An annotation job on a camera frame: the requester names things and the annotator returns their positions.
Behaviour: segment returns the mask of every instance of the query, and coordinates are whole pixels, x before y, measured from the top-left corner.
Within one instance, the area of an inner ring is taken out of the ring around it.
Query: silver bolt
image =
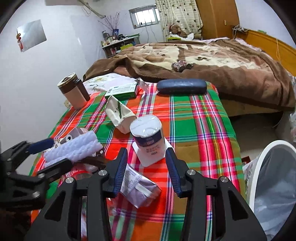
[[[193,169],[189,169],[189,170],[187,171],[187,173],[188,173],[189,175],[195,175],[195,174],[196,174],[196,171],[193,170]]]
[[[37,197],[39,197],[40,196],[40,192],[34,192],[33,194],[32,194],[32,196],[33,196],[33,198],[37,198]]]
[[[72,183],[74,181],[73,177],[69,177],[66,179],[66,183]]]
[[[220,177],[220,180],[221,180],[223,183],[228,182],[228,178],[225,177],[225,176]]]
[[[107,171],[106,170],[100,170],[99,171],[99,175],[100,176],[104,176],[104,175],[106,175],[107,174]]]
[[[43,178],[43,177],[45,177],[45,174],[44,173],[41,173],[41,174],[38,175],[38,177],[39,178]]]

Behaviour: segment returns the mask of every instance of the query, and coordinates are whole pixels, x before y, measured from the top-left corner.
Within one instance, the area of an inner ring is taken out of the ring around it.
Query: window
[[[140,28],[160,23],[159,12],[156,5],[134,8],[129,10],[129,12],[133,28]]]

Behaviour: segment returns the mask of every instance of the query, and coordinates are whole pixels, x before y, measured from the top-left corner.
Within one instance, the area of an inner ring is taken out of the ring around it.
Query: white bubble wrap
[[[53,148],[50,151],[45,152],[45,167],[48,167],[65,158],[68,158],[72,162],[77,162],[85,157],[91,156],[102,148],[103,146],[98,141],[96,134],[93,131],[89,131],[58,146],[57,148]]]

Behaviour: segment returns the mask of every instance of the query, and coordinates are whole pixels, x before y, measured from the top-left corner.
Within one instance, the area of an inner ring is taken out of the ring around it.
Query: white wall
[[[82,78],[94,61],[105,57],[99,17],[87,16],[77,0],[58,3],[68,5],[27,0],[0,34],[1,152],[23,140],[47,138],[66,110],[57,83],[72,72]],[[16,28],[38,19],[47,40],[21,53]],[[20,173],[28,174],[33,160],[29,157]]]
[[[112,17],[114,17],[116,12],[120,12],[120,21],[118,24],[119,34],[133,35],[139,33],[141,44],[145,44],[147,42],[163,42],[163,34],[160,24],[148,26],[147,28],[142,27],[134,29],[128,11],[137,7],[153,5],[155,4],[155,0],[100,0],[92,3],[90,2],[89,4],[93,9],[106,16],[112,15]],[[112,34],[106,27],[105,30],[109,34]]]
[[[263,30],[268,35],[296,48],[285,25],[275,11],[263,0],[235,0],[240,25],[252,30]]]

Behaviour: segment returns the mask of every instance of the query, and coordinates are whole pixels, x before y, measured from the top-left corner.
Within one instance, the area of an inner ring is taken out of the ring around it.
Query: plaid tablecloth
[[[244,196],[244,177],[239,145],[229,118],[219,100],[215,87],[208,83],[206,95],[158,95],[156,84],[150,84],[149,94],[141,90],[135,99],[123,101],[138,117],[156,115],[166,139],[173,146],[179,159],[210,178],[227,176]],[[121,194],[110,216],[114,240],[156,241],[179,240],[186,199],[179,199],[173,191],[165,159],[144,168],[133,148],[131,134],[122,134],[105,114],[104,93],[91,96],[81,110],[68,110],[49,135],[65,137],[75,126],[94,130],[104,145],[106,157],[115,159],[119,149],[128,150],[128,163],[162,189],[160,196],[149,207],[136,209]],[[36,159],[31,174],[43,168],[44,158]],[[212,213],[210,198],[207,200],[207,234],[211,240]]]

